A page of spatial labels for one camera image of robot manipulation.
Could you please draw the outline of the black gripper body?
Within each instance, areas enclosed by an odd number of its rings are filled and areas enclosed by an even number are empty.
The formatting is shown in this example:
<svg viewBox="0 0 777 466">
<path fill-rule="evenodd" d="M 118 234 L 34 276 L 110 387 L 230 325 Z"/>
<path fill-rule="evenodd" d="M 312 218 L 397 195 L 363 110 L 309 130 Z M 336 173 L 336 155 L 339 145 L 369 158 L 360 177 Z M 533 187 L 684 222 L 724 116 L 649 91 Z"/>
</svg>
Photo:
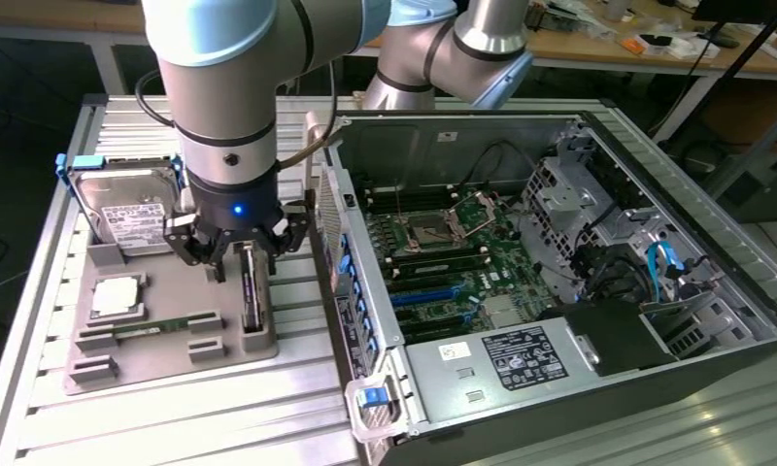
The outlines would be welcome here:
<svg viewBox="0 0 777 466">
<path fill-rule="evenodd" d="M 224 231 L 273 236 L 273 227 L 284 217 L 279 199 L 279 168 L 238 184 L 210 183 L 188 172 L 188 181 L 198 214 L 198 228 L 209 238 Z"/>
</svg>

